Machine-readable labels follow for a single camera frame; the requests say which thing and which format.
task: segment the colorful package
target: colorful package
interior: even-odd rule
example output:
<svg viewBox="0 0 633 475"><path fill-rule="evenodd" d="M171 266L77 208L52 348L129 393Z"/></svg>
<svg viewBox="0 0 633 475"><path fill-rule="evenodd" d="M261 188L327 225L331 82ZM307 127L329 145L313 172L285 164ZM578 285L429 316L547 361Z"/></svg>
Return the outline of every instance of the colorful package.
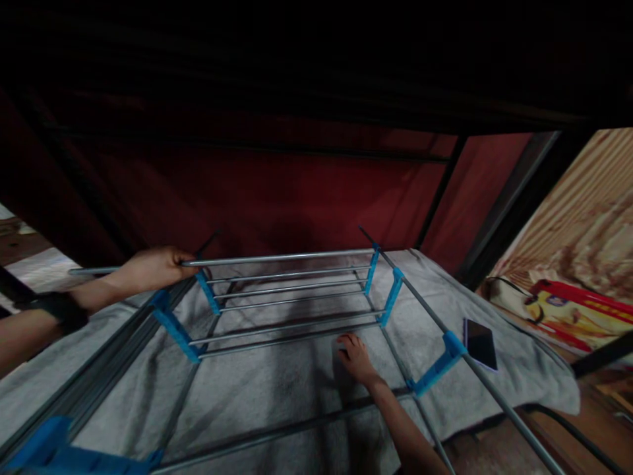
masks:
<svg viewBox="0 0 633 475"><path fill-rule="evenodd" d="M540 280L526 309L539 334L576 354L585 355L633 331L633 307L562 282ZM633 370L633 355L620 361Z"/></svg>

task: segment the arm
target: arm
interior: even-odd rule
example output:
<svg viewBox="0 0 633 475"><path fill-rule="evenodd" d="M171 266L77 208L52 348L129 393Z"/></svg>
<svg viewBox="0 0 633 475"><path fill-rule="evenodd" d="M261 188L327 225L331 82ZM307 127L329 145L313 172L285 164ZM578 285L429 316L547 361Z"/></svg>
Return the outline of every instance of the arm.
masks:
<svg viewBox="0 0 633 475"><path fill-rule="evenodd" d="M378 406L396 446L404 473L447 474L448 469L440 457L372 366L365 343L353 333L341 335L336 341L343 343L346 348L345 351L338 351L339 358L354 379L367 388Z"/></svg>
<svg viewBox="0 0 633 475"><path fill-rule="evenodd" d="M197 268L179 265L189 259L193 255L175 247L149 249L137 253L116 272L68 293L92 315L133 295L192 276ZM62 336L57 319L44 310L26 310L0 320L0 378Z"/></svg>

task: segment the red fabric wall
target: red fabric wall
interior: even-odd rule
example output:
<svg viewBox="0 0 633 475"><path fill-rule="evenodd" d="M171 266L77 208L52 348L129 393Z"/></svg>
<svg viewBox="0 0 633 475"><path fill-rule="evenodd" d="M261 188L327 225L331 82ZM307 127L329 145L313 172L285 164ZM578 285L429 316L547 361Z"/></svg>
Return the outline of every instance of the red fabric wall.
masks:
<svg viewBox="0 0 633 475"><path fill-rule="evenodd" d="M0 203L81 265L123 259L1 89L0 147Z"/></svg>
<svg viewBox="0 0 633 475"><path fill-rule="evenodd" d="M70 90L37 93L52 123L75 128L441 156L450 154L456 140L201 104ZM120 252L57 164L15 111L3 113L1 136L13 159L5 165L0 201L80 264L120 263ZM461 264L529 136L468 140L423 247L449 272ZM133 245L169 243L193 251L223 228L207 257L366 247L358 224L386 249L411 247L445 167L94 137L64 143Z"/></svg>
<svg viewBox="0 0 633 475"><path fill-rule="evenodd" d="M455 275L531 133L470 137L437 209L422 252Z"/></svg>
<svg viewBox="0 0 633 475"><path fill-rule="evenodd" d="M202 105L44 91L48 118L78 128L397 150L448 156L455 137ZM128 234L211 256L414 245L445 165L125 142L66 141Z"/></svg>

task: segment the person's right hand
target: person's right hand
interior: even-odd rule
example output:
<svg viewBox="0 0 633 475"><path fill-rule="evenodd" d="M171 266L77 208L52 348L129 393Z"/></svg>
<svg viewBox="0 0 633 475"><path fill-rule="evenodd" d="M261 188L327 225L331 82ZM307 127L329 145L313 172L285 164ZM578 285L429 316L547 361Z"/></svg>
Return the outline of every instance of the person's right hand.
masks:
<svg viewBox="0 0 633 475"><path fill-rule="evenodd" d="M363 386L381 381L380 375L369 361L369 353L365 343L353 333L345 333L336 339L345 350L338 350L338 357L352 377Z"/></svg>

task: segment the floor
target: floor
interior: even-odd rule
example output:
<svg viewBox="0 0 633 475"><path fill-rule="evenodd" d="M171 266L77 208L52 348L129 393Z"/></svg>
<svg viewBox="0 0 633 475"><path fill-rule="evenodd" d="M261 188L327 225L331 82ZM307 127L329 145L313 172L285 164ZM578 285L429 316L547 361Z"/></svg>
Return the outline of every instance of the floor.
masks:
<svg viewBox="0 0 633 475"><path fill-rule="evenodd" d="M20 225L22 220L19 218L0 220L0 266L19 262L53 247L37 232L20 234Z"/></svg>
<svg viewBox="0 0 633 475"><path fill-rule="evenodd" d="M5 266L11 274L36 292L66 290L92 278L91 276L68 275L69 269L74 267L78 265L50 245L45 251ZM0 294L0 305L11 313L18 312L11 301L2 294Z"/></svg>
<svg viewBox="0 0 633 475"><path fill-rule="evenodd" d="M527 323L500 308L520 325ZM577 356L557 348L568 362ZM621 379L618 371L600 371L578 382L581 392L581 410L577 416L559 413L572 422L589 440L594 442L625 473L633 474L633 426L614 414L622 407L603 395L596 385ZM610 474L581 444L570 436L557 422L544 414L522 413L524 420L541 442L558 454L558 461L565 472L571 474ZM477 438L463 435L451 442L447 452L458 474L546 474L547 469L530 449L516 428L508 420L501 425L479 434Z"/></svg>

